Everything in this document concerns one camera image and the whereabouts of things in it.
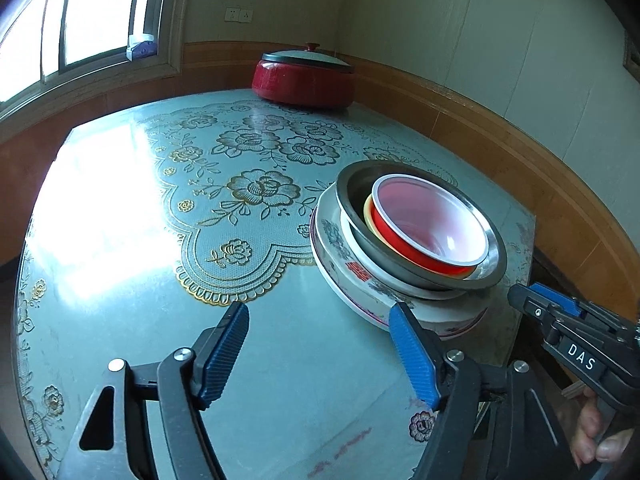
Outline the right hand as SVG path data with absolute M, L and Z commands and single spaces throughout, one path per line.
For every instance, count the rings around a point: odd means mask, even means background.
M 596 442 L 596 437 L 604 431 L 602 414 L 597 407 L 597 393 L 586 387 L 582 390 L 584 402 L 580 410 L 574 436 L 570 440 L 570 452 L 578 469 L 595 460 L 601 464 L 617 462 L 625 452 L 634 430 L 629 428 L 614 436 Z

